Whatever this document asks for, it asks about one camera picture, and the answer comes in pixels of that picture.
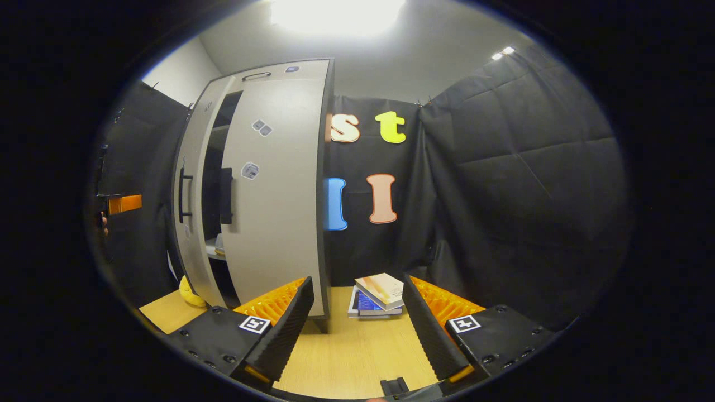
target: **black clip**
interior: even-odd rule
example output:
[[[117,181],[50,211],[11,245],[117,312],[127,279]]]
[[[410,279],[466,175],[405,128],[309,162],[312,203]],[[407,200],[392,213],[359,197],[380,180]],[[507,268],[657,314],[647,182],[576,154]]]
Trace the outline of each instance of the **black clip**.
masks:
[[[396,380],[380,380],[380,386],[383,387],[383,392],[385,396],[396,395],[398,393],[404,393],[409,391],[405,379],[398,377]]]

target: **foam letter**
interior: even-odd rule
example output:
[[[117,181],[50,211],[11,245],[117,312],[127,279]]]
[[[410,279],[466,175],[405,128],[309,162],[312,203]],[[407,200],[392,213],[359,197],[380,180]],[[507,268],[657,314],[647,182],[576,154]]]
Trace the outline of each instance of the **foam letter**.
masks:
[[[398,214],[393,211],[393,195],[391,192],[395,177],[392,175],[368,176],[368,183],[373,186],[373,214],[370,215],[372,223],[390,223],[398,219]]]
[[[332,117],[330,139],[336,142],[355,142],[360,138],[358,118],[352,114],[336,114]]]
[[[398,133],[398,124],[405,124],[405,119],[398,117],[396,112],[390,111],[378,114],[375,116],[375,120],[380,122],[380,135],[383,140],[399,144],[407,138],[404,134]]]
[[[342,218],[342,189],[345,181],[336,177],[327,180],[327,229],[345,230],[347,222]]]

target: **black curtain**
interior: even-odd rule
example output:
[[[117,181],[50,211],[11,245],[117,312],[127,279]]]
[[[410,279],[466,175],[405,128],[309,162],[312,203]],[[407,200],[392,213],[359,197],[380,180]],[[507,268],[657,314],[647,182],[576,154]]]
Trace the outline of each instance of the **black curtain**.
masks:
[[[188,110],[144,82],[128,88],[119,118],[103,135],[108,145],[99,191],[142,195],[142,207],[108,217],[107,250],[115,285],[138,308],[178,289],[182,269],[169,241],[174,156]]]
[[[393,144],[380,136],[379,114],[393,111],[405,120],[398,133],[405,141]],[[342,213],[347,228],[331,231],[327,263],[330,284],[351,286],[356,278],[388,273],[396,278],[427,253],[433,230],[435,192],[425,154],[423,128],[416,104],[375,98],[337,96],[333,115],[357,117],[360,138],[355,142],[334,142],[326,146],[328,177],[346,181],[342,189]],[[375,174],[395,177],[392,184],[393,210],[397,220],[371,223],[373,191],[366,181]]]
[[[614,276],[633,228],[626,168],[594,98],[532,47],[457,82],[420,119],[442,232],[436,284],[562,329]]]

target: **white cabinet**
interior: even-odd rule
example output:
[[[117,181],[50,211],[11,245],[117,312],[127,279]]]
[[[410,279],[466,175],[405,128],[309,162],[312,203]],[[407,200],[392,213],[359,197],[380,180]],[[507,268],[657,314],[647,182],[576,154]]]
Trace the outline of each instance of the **white cabinet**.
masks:
[[[323,147],[331,106],[331,59],[235,73],[199,98],[179,147],[173,214],[184,270],[209,304],[227,306],[221,278],[245,303],[309,275],[309,316],[328,316]],[[217,205],[220,225],[208,212]],[[207,240],[219,231],[228,275],[215,275],[208,260]]]

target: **blue book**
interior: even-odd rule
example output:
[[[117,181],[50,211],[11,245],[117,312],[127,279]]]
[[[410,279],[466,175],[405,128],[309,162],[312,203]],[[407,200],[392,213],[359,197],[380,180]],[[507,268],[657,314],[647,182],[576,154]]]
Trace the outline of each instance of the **blue book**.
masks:
[[[361,290],[357,291],[357,297],[353,305],[353,309],[357,310],[358,315],[397,315],[402,314],[402,306],[393,308],[392,310],[383,310],[379,305],[370,300]]]

